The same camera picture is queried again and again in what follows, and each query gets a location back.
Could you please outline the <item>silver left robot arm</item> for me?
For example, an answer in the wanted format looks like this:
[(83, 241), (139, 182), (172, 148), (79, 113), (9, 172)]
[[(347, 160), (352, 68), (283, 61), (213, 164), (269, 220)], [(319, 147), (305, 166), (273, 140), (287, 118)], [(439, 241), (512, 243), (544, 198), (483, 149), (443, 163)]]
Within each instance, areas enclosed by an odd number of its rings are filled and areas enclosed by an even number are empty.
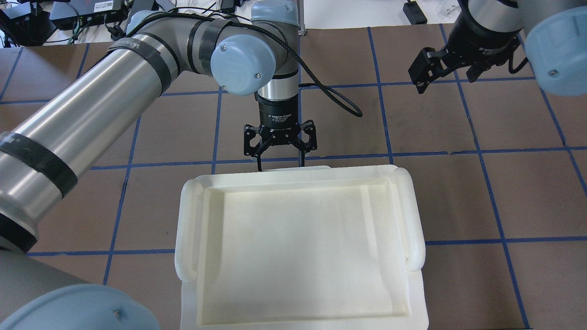
[(248, 24), (144, 11), (131, 26), (71, 86), (1, 134), (3, 330), (159, 330), (124, 292), (28, 257), (40, 221), (182, 72), (254, 94), (264, 107), (291, 106), (298, 93), (294, 0), (254, 2)]

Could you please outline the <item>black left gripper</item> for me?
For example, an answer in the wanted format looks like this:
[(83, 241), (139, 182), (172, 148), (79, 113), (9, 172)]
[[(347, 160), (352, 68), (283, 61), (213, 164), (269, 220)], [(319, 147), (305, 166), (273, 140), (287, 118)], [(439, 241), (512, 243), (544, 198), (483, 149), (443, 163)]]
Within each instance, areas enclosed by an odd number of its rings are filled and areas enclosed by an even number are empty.
[(256, 169), (262, 172), (262, 154), (273, 146), (292, 145), (300, 152), (300, 167), (305, 167), (306, 154), (317, 149), (314, 121), (299, 122), (298, 95), (270, 100), (254, 94), (259, 106), (260, 125), (244, 126), (243, 154), (256, 158)]

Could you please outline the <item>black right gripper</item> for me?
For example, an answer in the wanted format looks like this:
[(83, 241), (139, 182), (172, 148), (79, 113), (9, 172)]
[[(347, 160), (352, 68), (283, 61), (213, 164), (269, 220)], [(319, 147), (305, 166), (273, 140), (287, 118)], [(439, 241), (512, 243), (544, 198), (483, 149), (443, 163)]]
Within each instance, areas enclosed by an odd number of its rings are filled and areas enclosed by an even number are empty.
[(523, 69), (514, 66), (514, 54), (521, 45), (518, 32), (496, 32), (486, 28), (455, 25), (446, 45), (440, 50), (425, 47), (420, 50), (408, 69), (418, 94), (440, 77), (467, 68), (467, 79), (474, 83), (493, 66), (507, 65), (511, 74)]

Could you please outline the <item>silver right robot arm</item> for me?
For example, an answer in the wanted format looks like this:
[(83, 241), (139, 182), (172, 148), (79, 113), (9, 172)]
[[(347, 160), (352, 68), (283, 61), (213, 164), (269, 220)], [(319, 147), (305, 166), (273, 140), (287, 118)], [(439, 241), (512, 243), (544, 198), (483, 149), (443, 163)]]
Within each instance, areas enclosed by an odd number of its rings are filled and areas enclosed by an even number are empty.
[(556, 79), (539, 57), (570, 29), (552, 36), (527, 30), (515, 54), (530, 51), (530, 62), (510, 75), (507, 65), (492, 67), (470, 83), (467, 68), (440, 77), (418, 94), (408, 68), (423, 47), (440, 50), (457, 31), (455, 24), (375, 26), (308, 31), (302, 57), (325, 84), (356, 102), (363, 118), (347, 115), (316, 88), (302, 90), (303, 111), (317, 124), (319, 148), (307, 159), (373, 158), (399, 165), (424, 156), (570, 153), (586, 155), (586, 140), (575, 141), (565, 114), (579, 115), (586, 135), (586, 96)]

